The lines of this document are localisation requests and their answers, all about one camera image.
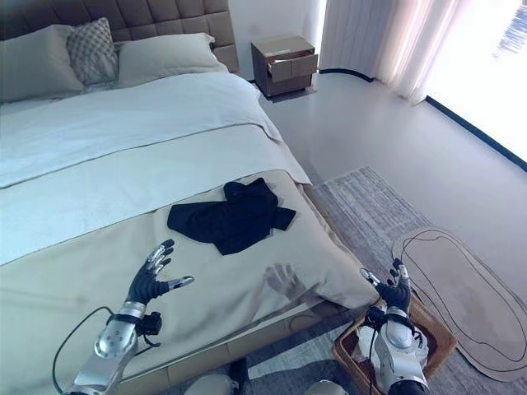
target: nightstand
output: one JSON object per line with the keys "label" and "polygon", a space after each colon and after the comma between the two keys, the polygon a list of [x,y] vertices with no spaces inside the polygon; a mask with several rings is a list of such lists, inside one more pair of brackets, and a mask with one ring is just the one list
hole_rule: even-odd
{"label": "nightstand", "polygon": [[319,55],[297,35],[251,43],[254,81],[267,96],[297,91],[311,85]]}

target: gray rug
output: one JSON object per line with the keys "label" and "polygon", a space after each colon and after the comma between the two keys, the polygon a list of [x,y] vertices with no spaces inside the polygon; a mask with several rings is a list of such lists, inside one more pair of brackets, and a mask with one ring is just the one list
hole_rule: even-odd
{"label": "gray rug", "polygon": [[[381,278],[389,276],[392,243],[404,233],[430,225],[367,167],[315,187],[309,195],[321,211],[326,211],[344,243]],[[244,395],[302,395],[320,379],[332,379],[350,395],[358,394],[350,378],[331,357],[333,341],[351,321],[351,314],[344,313],[249,354],[250,385]],[[183,395],[192,382],[164,394]],[[430,387],[431,393],[438,395],[527,393],[525,379],[513,383],[494,381],[480,374],[457,351],[437,370]]]}

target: wicker basket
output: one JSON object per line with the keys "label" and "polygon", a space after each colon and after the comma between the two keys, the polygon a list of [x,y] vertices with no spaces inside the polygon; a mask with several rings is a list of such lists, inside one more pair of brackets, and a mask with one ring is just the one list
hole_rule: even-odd
{"label": "wicker basket", "polygon": [[[364,394],[370,391],[370,370],[372,366],[369,360],[357,363],[352,358],[353,350],[358,342],[356,329],[364,323],[365,314],[357,319],[351,327],[346,329],[333,344],[333,355],[335,359],[350,374],[355,384]],[[423,373],[429,379],[439,365],[455,349],[456,340],[450,331],[437,318],[430,314],[427,308],[414,295],[410,303],[410,318],[428,340],[428,362]],[[381,392],[375,386],[375,375],[372,372],[373,391],[375,395]]]}

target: window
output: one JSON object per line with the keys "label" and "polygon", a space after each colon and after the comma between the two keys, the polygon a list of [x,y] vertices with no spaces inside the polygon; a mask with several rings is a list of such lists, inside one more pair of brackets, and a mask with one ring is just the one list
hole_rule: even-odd
{"label": "window", "polygon": [[527,5],[470,2],[437,62],[428,95],[527,161]]}

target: headboard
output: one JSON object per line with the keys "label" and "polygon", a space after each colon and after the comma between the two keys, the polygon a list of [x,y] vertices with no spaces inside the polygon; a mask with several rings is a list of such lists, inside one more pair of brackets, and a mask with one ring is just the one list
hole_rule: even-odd
{"label": "headboard", "polygon": [[228,0],[35,0],[7,7],[0,21],[0,40],[102,16],[108,18],[115,42],[207,33],[216,38],[212,51],[218,60],[230,72],[239,70]]}

